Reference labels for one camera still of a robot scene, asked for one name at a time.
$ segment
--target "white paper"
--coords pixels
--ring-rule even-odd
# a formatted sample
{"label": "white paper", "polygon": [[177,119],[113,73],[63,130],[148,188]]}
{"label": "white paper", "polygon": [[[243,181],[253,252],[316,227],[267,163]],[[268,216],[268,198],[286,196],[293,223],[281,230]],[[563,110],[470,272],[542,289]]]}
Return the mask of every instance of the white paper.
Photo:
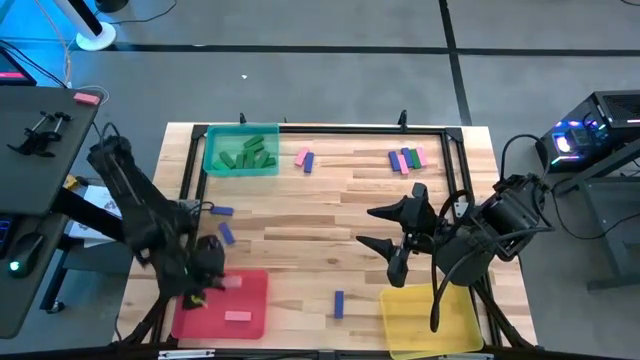
{"label": "white paper", "polygon": [[[113,198],[106,187],[89,185],[84,194],[84,199],[97,207],[107,210],[114,216],[122,218],[120,209],[118,209],[116,202],[113,201]],[[112,238],[102,234],[101,232],[93,230],[75,221],[73,222],[73,225],[71,225],[69,236],[72,238],[84,239],[85,248],[113,241]]]}

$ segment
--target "white lamp base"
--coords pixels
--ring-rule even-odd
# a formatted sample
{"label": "white lamp base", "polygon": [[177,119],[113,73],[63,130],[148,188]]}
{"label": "white lamp base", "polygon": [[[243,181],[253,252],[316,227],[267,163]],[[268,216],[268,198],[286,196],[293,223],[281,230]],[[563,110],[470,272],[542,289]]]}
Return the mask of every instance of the white lamp base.
{"label": "white lamp base", "polygon": [[102,50],[116,41],[116,29],[113,27],[113,25],[102,21],[100,22],[100,25],[102,25],[102,33],[100,33],[100,35],[98,35],[94,39],[88,39],[82,36],[82,34],[80,33],[76,35],[76,43],[82,50]]}

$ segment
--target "gray floor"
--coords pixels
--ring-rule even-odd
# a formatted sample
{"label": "gray floor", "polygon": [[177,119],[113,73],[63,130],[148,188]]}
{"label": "gray floor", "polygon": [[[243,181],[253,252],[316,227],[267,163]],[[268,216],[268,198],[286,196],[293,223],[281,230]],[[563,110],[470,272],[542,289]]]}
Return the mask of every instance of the gray floor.
{"label": "gray floor", "polygon": [[[0,25],[0,36],[55,39],[43,18],[37,30],[23,26],[20,15],[37,9],[17,3]],[[113,18],[143,18],[170,3],[131,0]],[[449,0],[449,5],[459,47],[640,48],[635,21],[640,7],[616,0]],[[71,39],[73,29],[59,14],[56,19]],[[178,0],[166,17],[119,30],[119,40],[141,44],[446,44],[436,0]],[[61,73],[61,51],[26,52]],[[460,62],[473,124],[490,127],[499,154],[509,137],[543,134],[594,90],[640,88],[639,60],[463,56]],[[76,52],[73,68],[74,86],[98,84],[111,92],[98,123],[118,125],[148,175],[169,121],[237,121],[242,111],[255,122],[286,116],[296,122],[390,123],[407,109],[413,124],[460,123],[447,55]],[[90,135],[74,173],[92,173],[84,157],[95,141]],[[507,172],[539,169],[531,144],[515,143]],[[567,209],[577,201],[561,201],[568,225],[584,235],[595,233],[581,214]],[[554,214],[549,217],[556,222]],[[588,280],[608,275],[596,242],[562,231],[539,235],[521,258],[541,345],[640,358],[640,287],[586,291]],[[0,352],[25,351],[36,343],[36,349],[52,349],[108,342],[123,285],[118,277],[74,274],[63,294],[70,308],[58,315],[32,311],[18,338],[0,341]]]}

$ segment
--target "wooden tabletop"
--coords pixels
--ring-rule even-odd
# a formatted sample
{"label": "wooden tabletop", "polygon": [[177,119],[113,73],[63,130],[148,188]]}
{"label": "wooden tabletop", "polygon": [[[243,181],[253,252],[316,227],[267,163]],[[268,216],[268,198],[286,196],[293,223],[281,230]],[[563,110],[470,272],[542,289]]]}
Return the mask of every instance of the wooden tabletop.
{"label": "wooden tabletop", "polygon": [[[154,184],[178,198],[193,123],[169,123]],[[498,174],[489,130],[463,127],[469,170],[480,203],[493,194]],[[316,155],[313,173],[293,164],[302,147]],[[422,146],[428,165],[408,176],[393,173],[387,153]],[[201,166],[200,141],[190,197]],[[454,146],[456,183],[462,184]],[[410,194],[414,182],[427,185],[436,211],[448,197],[440,140],[428,135],[281,134],[280,174],[275,177],[213,178],[204,200],[233,207],[227,220],[237,243],[226,247],[226,268],[264,268],[269,273],[266,333],[260,340],[181,340],[181,347],[386,350],[380,291],[389,288],[386,261],[355,240],[362,234],[401,237],[396,223],[366,214]],[[199,236],[216,234],[221,218],[200,219]],[[430,283],[429,255],[412,256],[407,284]],[[493,294],[525,339],[536,343],[520,264],[497,258],[489,269]],[[333,318],[336,290],[344,290],[344,319]],[[158,296],[153,269],[132,264],[118,318],[123,336],[144,317]],[[174,303],[167,308],[163,338],[169,334]],[[478,304],[483,335],[489,342],[486,312]]]}

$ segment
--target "computer mouse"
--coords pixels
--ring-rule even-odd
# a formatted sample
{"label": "computer mouse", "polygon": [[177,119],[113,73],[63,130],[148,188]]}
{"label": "computer mouse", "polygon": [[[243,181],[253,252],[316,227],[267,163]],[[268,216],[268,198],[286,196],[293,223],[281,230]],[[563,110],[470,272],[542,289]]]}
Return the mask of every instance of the computer mouse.
{"label": "computer mouse", "polygon": [[44,235],[34,231],[23,235],[13,244],[8,256],[10,276],[23,278],[31,274],[44,239]]}

